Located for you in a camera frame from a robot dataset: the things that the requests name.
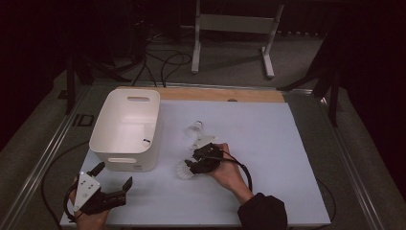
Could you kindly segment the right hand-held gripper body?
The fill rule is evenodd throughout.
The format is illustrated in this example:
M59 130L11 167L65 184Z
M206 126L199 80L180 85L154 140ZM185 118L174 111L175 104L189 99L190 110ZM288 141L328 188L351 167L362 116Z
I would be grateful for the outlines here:
M198 173L210 173L214 171L221 162L223 157L222 150L214 144L215 136L203 135L197 138L192 144L192 150L206 148L206 155L201 159L194 159L192 161L196 163L196 174Z

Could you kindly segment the person's right hand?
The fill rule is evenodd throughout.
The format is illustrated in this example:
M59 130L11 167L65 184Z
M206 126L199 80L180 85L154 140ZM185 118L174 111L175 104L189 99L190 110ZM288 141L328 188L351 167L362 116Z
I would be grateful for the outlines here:
M217 169L209 173L223 188L229 190L235 195L252 195L247 185L242 179L238 165L232 163L227 144L216 144L223 151L224 160L221 161Z

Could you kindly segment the light blue table mat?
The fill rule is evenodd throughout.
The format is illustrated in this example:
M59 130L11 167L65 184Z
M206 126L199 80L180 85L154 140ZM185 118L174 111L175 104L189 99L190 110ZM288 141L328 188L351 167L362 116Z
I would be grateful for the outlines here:
M104 191L133 186L124 206L113 209L108 224L125 227L231 227L239 224L235 197L207 175L181 179L178 164L191 156L189 126L203 131L245 165L253 190L285 204L291 226L321 226L329 216L301 136L287 103L237 103L163 100L160 153L149 172L103 170Z

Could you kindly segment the metal floor rail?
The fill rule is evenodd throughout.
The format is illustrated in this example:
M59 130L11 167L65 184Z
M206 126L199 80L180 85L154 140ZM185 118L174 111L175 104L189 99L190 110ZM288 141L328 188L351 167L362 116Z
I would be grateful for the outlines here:
M241 89L241 90L274 90L278 91L276 87L270 86L234 86L234 85L211 85L211 84L193 84L193 83L176 83L176 82L167 82L163 85L161 82L156 84L151 81L140 81L136 82L135 85L125 82L113 82L113 81L100 81L96 80L93 85L108 86L108 87L117 87L117 86L128 86L128 87L152 87L156 88L199 88L199 89ZM280 91L283 94L304 94L310 95L312 93L311 89L302 89L296 88L290 91Z
M0 151L0 230L13 230L21 219L87 91L79 89L72 107L57 92L48 95Z
M356 199L363 211L363 214L366 218L368 225L371 230L385 230L380 216L378 215L375 206L373 205L371 196L367 191L364 182L361 179L361 176L358 170L355 168L355 165L350 157L350 151L344 143L344 139L341 136L341 133L337 127L335 127L327 113L328 113L328 104L325 98L317 99L316 102L321 109L324 119L327 121L327 125L330 129L332 140L338 148L338 155L346 172L346 175L349 179L350 185L354 191Z

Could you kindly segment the person's left hand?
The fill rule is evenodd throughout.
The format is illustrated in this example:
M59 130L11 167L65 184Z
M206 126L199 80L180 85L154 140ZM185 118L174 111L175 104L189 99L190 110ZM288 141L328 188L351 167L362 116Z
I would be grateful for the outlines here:
M106 210L94 215L86 215L82 211L76 211L77 230L105 230L105 223L110 211Z

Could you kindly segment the white metal stand frame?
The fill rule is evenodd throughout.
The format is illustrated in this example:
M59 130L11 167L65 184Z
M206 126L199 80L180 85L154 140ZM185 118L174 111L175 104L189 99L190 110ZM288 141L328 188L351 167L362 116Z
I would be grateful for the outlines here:
M284 4L279 4L275 15L272 18L208 14L201 12L201 1L195 0L195 18L194 18L194 46L192 51L193 74L199 72L201 42L200 33L202 31L232 32L232 33L250 33L268 35L268 41L261 48L261 56L266 77L273 79L275 77L270 50L279 27Z

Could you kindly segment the black tripod stand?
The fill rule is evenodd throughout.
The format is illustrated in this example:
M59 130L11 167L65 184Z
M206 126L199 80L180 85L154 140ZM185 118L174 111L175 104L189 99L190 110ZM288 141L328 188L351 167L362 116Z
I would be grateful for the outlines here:
M130 82L129 79L121 77L112 70L107 69L85 53L77 50L69 51L66 58L66 114L70 114L76 105L76 79L79 79L79 81L85 85L91 85L93 83L92 67L101 71L114 81Z
M311 95L314 98L322 99L326 93L329 93L328 98L328 118L331 124L336 127L336 111L338 107L338 93L340 76L336 71L336 57L334 55L335 44L338 38L329 32L324 38L316 56L312 60L306 74L299 80L295 80L288 85L278 87L279 91L291 91L307 82L317 80L316 85L311 90Z

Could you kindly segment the black floor socket frame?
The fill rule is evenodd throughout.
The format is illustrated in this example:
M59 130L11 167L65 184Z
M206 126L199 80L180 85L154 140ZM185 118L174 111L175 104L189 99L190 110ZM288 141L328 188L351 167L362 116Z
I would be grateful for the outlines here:
M77 114L72 123L73 127L91 127L94 123L95 116L88 114Z

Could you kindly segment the white plastic storage box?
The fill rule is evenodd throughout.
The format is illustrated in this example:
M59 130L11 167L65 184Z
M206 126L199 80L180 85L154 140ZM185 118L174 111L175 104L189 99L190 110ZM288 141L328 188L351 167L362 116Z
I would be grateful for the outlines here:
M148 172L158 159L160 94L150 89L111 91L99 114L89 148L110 171ZM152 127L151 144L143 144L144 125Z

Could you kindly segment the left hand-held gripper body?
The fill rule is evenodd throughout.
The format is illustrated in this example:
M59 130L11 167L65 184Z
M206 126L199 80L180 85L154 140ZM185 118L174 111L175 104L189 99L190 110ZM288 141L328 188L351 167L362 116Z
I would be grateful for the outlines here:
M86 215L99 214L126 204L126 185L117 192L104 193L101 183L92 175L82 172L79 175L74 211Z

